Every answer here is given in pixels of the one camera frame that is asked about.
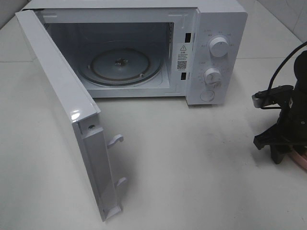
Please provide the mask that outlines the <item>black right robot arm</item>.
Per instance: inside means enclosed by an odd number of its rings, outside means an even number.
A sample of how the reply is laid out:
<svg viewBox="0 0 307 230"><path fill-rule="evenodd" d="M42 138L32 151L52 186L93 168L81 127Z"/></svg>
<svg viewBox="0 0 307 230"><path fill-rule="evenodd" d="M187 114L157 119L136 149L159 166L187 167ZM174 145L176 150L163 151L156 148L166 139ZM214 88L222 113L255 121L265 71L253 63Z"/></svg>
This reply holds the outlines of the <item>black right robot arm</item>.
<svg viewBox="0 0 307 230"><path fill-rule="evenodd" d="M279 105L280 115L272 127L254 137L253 143L261 150L270 147L271 159L279 164L285 155L307 153L307 52L294 62L295 86L284 85L252 95L254 107L266 109Z"/></svg>

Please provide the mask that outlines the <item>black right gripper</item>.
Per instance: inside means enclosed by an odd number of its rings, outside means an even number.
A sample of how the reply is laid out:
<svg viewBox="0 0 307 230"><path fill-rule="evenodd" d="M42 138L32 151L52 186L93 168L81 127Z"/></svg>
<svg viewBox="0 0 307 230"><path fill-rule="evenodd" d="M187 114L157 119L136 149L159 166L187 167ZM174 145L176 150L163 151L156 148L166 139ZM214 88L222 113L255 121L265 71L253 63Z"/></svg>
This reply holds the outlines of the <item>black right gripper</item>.
<svg viewBox="0 0 307 230"><path fill-rule="evenodd" d="M278 124L274 124L253 139L258 150L272 147L272 160L280 164L291 152L291 145L307 144L307 90L298 85L275 88L283 102L278 103L282 110Z"/></svg>

